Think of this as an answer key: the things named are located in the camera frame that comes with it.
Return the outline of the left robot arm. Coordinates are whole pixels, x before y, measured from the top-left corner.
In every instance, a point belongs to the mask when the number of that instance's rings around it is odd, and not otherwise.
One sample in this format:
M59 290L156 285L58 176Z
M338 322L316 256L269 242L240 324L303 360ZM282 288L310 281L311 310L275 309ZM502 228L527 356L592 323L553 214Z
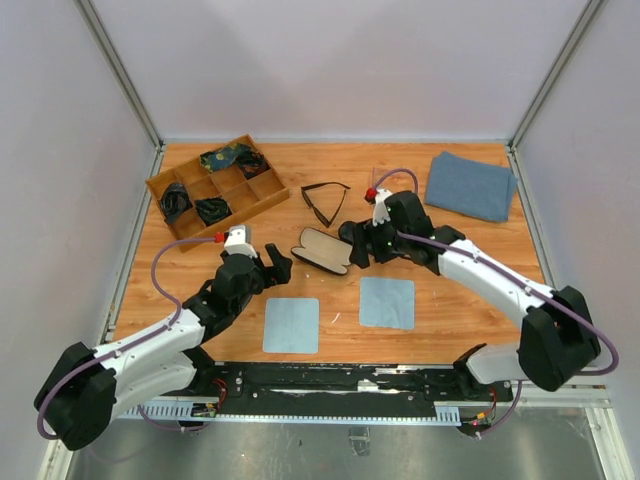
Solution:
M291 279L292 260L273 243L265 249L269 265L250 246L225 248L211 279L177 301L172 315L133 335L97 347L68 346L34 399L39 435L76 451L159 395L207 393L213 361L202 344L228 329L253 297Z

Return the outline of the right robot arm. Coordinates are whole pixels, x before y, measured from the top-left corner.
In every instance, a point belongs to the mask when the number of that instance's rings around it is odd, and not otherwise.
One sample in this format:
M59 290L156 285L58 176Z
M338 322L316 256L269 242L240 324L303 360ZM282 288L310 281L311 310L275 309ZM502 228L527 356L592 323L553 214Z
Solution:
M479 344L459 357L455 392L474 400L489 384L530 381L553 392L586 373L601 353L600 338L587 302L577 289L537 283L496 261L463 233L436 227L418 196L409 191L369 190L371 219L346 221L341 240L351 245L349 261L362 269L371 263L408 260L452 280L504 313L520 331L514 344Z

